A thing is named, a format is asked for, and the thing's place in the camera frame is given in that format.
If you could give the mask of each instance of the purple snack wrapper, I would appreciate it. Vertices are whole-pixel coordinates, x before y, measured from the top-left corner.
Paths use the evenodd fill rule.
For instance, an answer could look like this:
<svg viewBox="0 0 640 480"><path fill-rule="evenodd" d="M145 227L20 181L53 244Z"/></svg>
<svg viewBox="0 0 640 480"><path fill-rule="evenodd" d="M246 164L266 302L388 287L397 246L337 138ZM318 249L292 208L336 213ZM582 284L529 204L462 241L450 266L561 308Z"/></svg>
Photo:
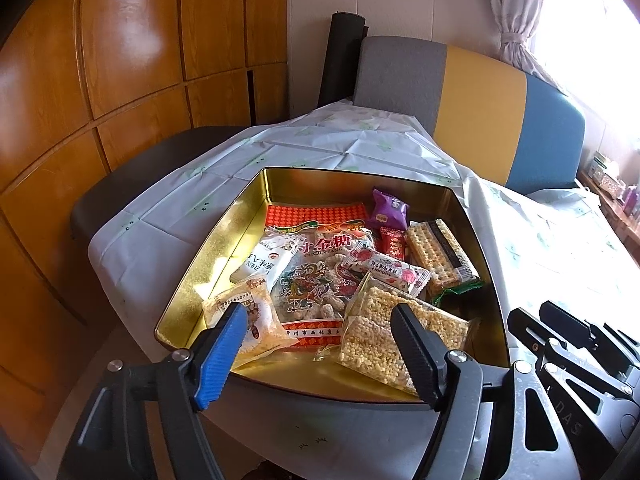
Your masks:
<svg viewBox="0 0 640 480"><path fill-rule="evenodd" d="M406 212L409 209L407 204L379 189L373 190L373 200L376 205L367 220L367 225L378 229L389 227L403 232L407 230Z"/></svg>

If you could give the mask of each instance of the rice cracker bar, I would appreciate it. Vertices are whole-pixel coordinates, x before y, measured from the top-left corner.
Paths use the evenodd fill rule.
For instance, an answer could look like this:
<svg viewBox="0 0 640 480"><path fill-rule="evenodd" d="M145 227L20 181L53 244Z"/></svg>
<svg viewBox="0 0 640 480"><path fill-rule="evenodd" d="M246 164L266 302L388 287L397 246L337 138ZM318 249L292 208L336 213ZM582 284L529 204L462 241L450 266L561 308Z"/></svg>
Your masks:
<svg viewBox="0 0 640 480"><path fill-rule="evenodd" d="M365 278L360 301L349 309L344 323L340 364L381 383L415 395L415 388L390 328L391 311L406 303L420 324L436 332L449 349L462 348L470 323L393 289Z"/></svg>
<svg viewBox="0 0 640 480"><path fill-rule="evenodd" d="M362 316L382 328L391 328L391 311L398 303L406 303L420 324L437 333L450 350L463 349L470 322L411 297L368 274L350 302L347 317Z"/></svg>
<svg viewBox="0 0 640 480"><path fill-rule="evenodd" d="M439 301L448 290L461 293L482 286L478 271L442 220L413 223L406 241L416 263L431 271L427 292L432 300Z"/></svg>

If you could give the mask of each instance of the floor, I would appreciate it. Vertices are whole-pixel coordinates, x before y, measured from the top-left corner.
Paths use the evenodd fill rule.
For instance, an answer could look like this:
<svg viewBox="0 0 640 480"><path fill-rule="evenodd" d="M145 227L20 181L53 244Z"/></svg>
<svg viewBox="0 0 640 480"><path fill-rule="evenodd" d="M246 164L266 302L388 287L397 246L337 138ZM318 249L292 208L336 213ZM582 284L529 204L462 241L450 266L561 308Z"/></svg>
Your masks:
<svg viewBox="0 0 640 480"><path fill-rule="evenodd" d="M146 364L148 359L133 341L123 326L117 327L105 344L98 350L80 380L66 399L60 414L44 444L38 463L33 471L40 480L54 480L58 473L62 455L66 449L76 421L87 402L89 394L101 377L107 363L121 359L128 364ZM146 403L149 437L151 440L159 480L173 480L174 474L164 446L157 404ZM227 480L240 480L253 470L262 458L245 448L236 440L217 428L211 421L202 418L209 442L216 450L216 459Z"/></svg>

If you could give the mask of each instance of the metal screw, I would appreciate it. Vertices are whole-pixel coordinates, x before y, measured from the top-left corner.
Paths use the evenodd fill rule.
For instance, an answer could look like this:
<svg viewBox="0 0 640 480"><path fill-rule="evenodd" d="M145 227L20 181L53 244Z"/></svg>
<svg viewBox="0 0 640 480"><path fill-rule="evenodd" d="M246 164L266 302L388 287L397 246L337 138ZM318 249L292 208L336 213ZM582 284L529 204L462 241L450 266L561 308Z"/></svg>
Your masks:
<svg viewBox="0 0 640 480"><path fill-rule="evenodd" d="M119 372L122 370L122 361L120 359L114 359L107 365L107 370L110 372Z"/></svg>
<svg viewBox="0 0 640 480"><path fill-rule="evenodd" d="M190 355L191 353L186 348L178 348L172 352L171 359L178 362L186 361Z"/></svg>
<svg viewBox="0 0 640 480"><path fill-rule="evenodd" d="M528 374L531 371L531 365L526 361L516 361L514 366L521 374Z"/></svg>
<svg viewBox="0 0 640 480"><path fill-rule="evenodd" d="M466 361L466 354L462 350L452 350L449 352L449 358L457 363L463 363Z"/></svg>

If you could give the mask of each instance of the blue gripper pad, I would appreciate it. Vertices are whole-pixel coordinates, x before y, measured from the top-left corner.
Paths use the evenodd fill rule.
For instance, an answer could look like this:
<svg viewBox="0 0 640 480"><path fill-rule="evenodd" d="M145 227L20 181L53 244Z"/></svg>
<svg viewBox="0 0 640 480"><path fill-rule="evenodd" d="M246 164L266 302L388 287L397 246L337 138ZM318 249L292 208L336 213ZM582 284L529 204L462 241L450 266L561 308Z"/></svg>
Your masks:
<svg viewBox="0 0 640 480"><path fill-rule="evenodd" d="M220 319L218 325L224 319L225 316ZM246 325L246 309L239 304L221 328L216 326L212 329L212 332L217 332L217 338L200 367L200 383L193 396L200 410L206 410L210 402L218 400L246 334Z"/></svg>

